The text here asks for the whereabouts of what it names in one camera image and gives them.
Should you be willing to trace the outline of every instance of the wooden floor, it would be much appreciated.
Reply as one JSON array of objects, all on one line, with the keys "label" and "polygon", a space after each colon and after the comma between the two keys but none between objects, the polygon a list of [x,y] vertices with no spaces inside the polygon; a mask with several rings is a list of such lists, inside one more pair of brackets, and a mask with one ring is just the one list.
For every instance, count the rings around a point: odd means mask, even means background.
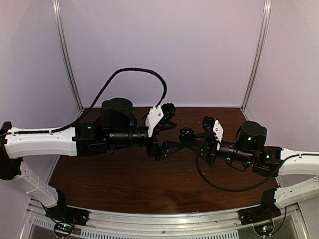
[{"label": "wooden floor", "polygon": [[[136,108],[138,119],[148,108]],[[99,116],[93,109],[85,121]],[[239,109],[178,108],[173,121],[176,129],[163,132],[159,139],[178,141],[178,129],[191,127],[202,132],[203,116],[212,116],[224,127],[224,139],[234,140],[237,128],[245,121]],[[277,186],[274,179],[261,187],[243,193],[218,191],[198,175],[195,155],[184,149],[165,161],[148,158],[144,148],[124,149],[95,157],[61,156],[50,185],[62,190],[72,206],[125,213],[187,213],[238,208],[260,203],[262,193]],[[213,168],[204,162],[205,176],[219,186],[247,187],[263,178],[228,167],[217,160]]]}]

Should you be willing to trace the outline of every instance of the metal corner post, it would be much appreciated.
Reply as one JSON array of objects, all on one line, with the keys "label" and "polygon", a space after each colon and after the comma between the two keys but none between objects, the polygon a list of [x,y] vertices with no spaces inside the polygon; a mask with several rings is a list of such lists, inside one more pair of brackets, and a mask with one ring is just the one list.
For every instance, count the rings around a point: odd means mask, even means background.
[{"label": "metal corner post", "polygon": [[72,67],[71,67],[71,62],[70,62],[70,57],[69,53],[66,47],[66,41],[65,41],[65,35],[64,35],[64,29],[63,29],[63,24],[62,24],[62,16],[61,16],[61,10],[60,10],[60,0],[53,0],[53,12],[54,12],[54,17],[56,21],[56,26],[58,30],[58,35],[59,35],[59,40],[60,40],[60,45],[61,45],[61,50],[62,50],[62,56],[63,56],[63,61],[66,69],[66,73],[68,75],[68,79],[70,82],[71,90],[76,102],[76,106],[79,111],[83,109],[82,102],[80,99],[79,91],[76,87]]},{"label": "metal corner post", "polygon": [[249,78],[249,83],[248,87],[246,90],[245,98],[241,107],[242,112],[246,111],[247,104],[253,89],[253,85],[256,80],[257,72],[258,72],[258,67],[260,64],[261,56],[262,56],[262,51],[264,49],[265,41],[266,41],[266,36],[268,32],[268,26],[269,26],[269,20],[270,20],[270,12],[271,12],[271,0],[265,0],[264,3],[264,11],[263,11],[263,16],[262,16],[262,21],[261,21],[261,26],[260,26],[260,32],[259,32],[259,40],[258,40],[258,45],[256,49],[256,54],[255,54],[255,60],[253,64],[253,68],[250,74]]}]

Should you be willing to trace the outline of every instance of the white wall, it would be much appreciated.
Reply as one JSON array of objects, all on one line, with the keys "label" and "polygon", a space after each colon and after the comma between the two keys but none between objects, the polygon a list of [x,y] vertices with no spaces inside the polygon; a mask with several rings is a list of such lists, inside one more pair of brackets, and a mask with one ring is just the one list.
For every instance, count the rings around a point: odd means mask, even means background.
[{"label": "white wall", "polygon": [[[51,0],[0,2],[0,124],[58,127],[78,112],[67,80]],[[28,157],[42,179],[51,172],[54,155]],[[29,197],[0,181],[0,238],[17,237]]]},{"label": "white wall", "polygon": [[[267,127],[268,145],[319,151],[319,4],[273,0],[269,32],[248,104]],[[286,184],[300,176],[286,177]],[[318,199],[301,203],[312,238],[318,238]]]},{"label": "white wall", "polygon": [[[142,67],[167,81],[176,106],[239,107],[256,51],[264,1],[62,0],[66,41],[84,106],[117,69]],[[121,73],[102,95],[151,106],[160,82]]]}]

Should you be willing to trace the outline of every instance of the white panel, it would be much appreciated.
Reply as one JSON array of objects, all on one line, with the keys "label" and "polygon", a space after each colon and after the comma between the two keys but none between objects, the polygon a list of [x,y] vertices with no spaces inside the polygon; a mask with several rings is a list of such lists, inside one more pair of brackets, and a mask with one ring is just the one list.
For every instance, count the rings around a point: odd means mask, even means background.
[{"label": "white panel", "polygon": [[[319,151],[319,4],[272,0],[268,36],[248,104],[267,127],[268,145]],[[288,185],[297,177],[282,177]],[[318,238],[319,199],[300,203],[312,239]]]},{"label": "white panel", "polygon": [[[166,102],[242,104],[256,52],[264,1],[62,0],[68,50],[84,106],[124,67],[157,71]],[[145,73],[121,73],[101,102],[126,97],[152,106],[162,86]]]},{"label": "white panel", "polygon": [[[52,0],[0,1],[0,125],[58,127],[78,112],[65,73]],[[54,155],[28,157],[30,168],[46,180]],[[0,238],[17,238],[29,196],[0,181]]]}]

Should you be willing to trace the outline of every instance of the white plastic part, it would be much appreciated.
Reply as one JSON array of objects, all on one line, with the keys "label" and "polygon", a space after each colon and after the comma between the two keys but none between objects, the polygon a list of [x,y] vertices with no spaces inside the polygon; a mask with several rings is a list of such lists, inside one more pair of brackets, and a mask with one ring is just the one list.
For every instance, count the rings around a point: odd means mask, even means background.
[{"label": "white plastic part", "polygon": [[288,205],[319,196],[319,176],[286,188],[278,188],[275,192],[276,207]]},{"label": "white plastic part", "polygon": [[57,205],[58,193],[55,188],[43,182],[25,162],[21,163],[20,170],[22,174],[16,175],[12,179],[14,184],[19,185],[27,194],[32,195],[47,208]]},{"label": "white plastic part", "polygon": [[214,128],[213,128],[213,132],[215,133],[215,138],[218,142],[221,142],[223,139],[223,133],[224,133],[224,129],[221,126],[220,122],[218,120],[215,120],[215,124],[214,124]]},{"label": "white plastic part", "polygon": [[[47,129],[21,129],[13,127],[8,132]],[[57,133],[35,134],[8,134],[5,138],[5,150],[9,158],[19,158],[28,155],[58,154],[76,156],[76,142],[72,141],[75,136],[75,128],[71,127]]]},{"label": "white plastic part", "polygon": [[152,136],[154,128],[160,122],[160,120],[164,117],[163,111],[160,106],[153,106],[150,109],[148,117],[146,118],[145,125],[149,127],[148,136],[149,138]]},{"label": "white plastic part", "polygon": [[281,159],[292,157],[285,161],[285,163],[280,167],[278,175],[288,175],[288,174],[306,174],[306,175],[319,175],[319,156],[309,156],[302,155],[305,153],[309,154],[319,154],[319,152],[299,152],[289,149],[283,149],[281,151]]}]

